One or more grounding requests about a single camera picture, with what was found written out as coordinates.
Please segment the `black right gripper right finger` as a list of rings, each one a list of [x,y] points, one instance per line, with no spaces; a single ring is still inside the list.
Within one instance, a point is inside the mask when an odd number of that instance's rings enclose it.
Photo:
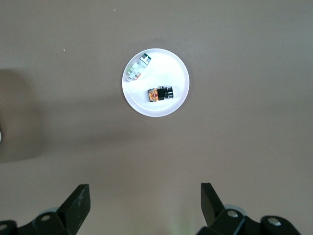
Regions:
[[[201,184],[201,210],[207,226],[199,235],[259,234],[259,223],[236,209],[226,209],[210,183]]]

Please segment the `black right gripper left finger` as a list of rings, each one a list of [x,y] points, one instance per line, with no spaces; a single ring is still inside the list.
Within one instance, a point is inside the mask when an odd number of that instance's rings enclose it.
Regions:
[[[18,228],[20,235],[75,235],[90,211],[89,185],[79,185],[56,210]]]

